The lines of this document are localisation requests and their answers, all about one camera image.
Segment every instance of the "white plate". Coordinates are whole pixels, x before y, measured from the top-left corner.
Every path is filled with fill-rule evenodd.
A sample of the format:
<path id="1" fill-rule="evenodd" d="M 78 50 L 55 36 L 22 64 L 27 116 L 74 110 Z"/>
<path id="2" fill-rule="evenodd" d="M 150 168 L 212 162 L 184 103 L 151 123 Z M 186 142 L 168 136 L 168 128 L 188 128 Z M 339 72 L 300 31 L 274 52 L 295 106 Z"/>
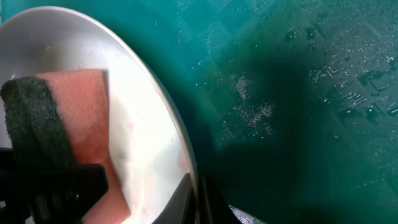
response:
<path id="1" fill-rule="evenodd" d="M 79 68 L 108 71 L 109 151 L 130 209 L 146 211 L 133 212 L 130 221 L 152 223 L 187 172 L 197 200 L 195 158 L 180 116 L 159 80 L 115 33 L 61 7 L 29 9 L 0 26 L 0 83 Z M 0 147 L 11 147 L 3 110 Z M 137 195 L 144 199 L 134 201 Z"/>

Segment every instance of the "green surface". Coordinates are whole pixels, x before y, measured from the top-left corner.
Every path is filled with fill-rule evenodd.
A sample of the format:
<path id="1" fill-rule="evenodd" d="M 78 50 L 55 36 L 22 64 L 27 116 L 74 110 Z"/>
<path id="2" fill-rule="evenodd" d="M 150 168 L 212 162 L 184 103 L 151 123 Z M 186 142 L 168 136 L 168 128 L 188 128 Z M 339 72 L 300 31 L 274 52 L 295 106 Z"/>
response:
<path id="1" fill-rule="evenodd" d="M 398 223 L 395 0 L 0 1 L 3 20 L 64 6 L 122 37 L 232 206 L 267 223 Z"/>

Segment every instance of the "sponge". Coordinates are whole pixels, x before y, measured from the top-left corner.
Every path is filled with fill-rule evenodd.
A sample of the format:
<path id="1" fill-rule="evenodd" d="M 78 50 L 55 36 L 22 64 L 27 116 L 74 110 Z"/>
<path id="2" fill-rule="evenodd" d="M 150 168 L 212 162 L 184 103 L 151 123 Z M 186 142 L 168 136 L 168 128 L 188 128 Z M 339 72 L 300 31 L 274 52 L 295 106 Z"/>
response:
<path id="1" fill-rule="evenodd" d="M 128 218 L 130 211 L 109 157 L 109 106 L 101 70 L 10 80 L 1 97 L 19 166 L 101 164 L 109 190 L 83 222 L 118 224 Z"/>

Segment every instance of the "dish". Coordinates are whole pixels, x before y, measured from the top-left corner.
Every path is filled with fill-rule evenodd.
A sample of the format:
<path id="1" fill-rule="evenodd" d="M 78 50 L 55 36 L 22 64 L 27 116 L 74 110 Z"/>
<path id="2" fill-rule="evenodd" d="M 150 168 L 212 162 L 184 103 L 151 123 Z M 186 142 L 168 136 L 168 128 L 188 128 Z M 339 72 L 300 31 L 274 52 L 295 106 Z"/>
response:
<path id="1" fill-rule="evenodd" d="M 187 172 L 198 199 L 195 158 L 178 111 L 157 77 L 115 33 L 80 12 L 37 7 L 0 26 L 0 49 L 0 83 L 80 68 L 107 72 L 109 153 L 132 212 L 126 222 L 152 223 Z M 0 147 L 11 147 L 3 110 Z"/>

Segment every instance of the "pink sponge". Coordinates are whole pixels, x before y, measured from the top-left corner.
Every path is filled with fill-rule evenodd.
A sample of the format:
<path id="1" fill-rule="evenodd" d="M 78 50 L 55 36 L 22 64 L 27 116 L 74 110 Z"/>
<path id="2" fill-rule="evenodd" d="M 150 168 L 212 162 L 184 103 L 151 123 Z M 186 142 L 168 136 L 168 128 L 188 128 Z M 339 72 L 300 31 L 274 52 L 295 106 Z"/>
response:
<path id="1" fill-rule="evenodd" d="M 80 164 L 101 164 L 108 192 L 83 218 L 84 223 L 121 223 L 130 215 L 109 157 L 109 108 L 101 70 L 41 73 L 47 80 L 57 112 Z"/>

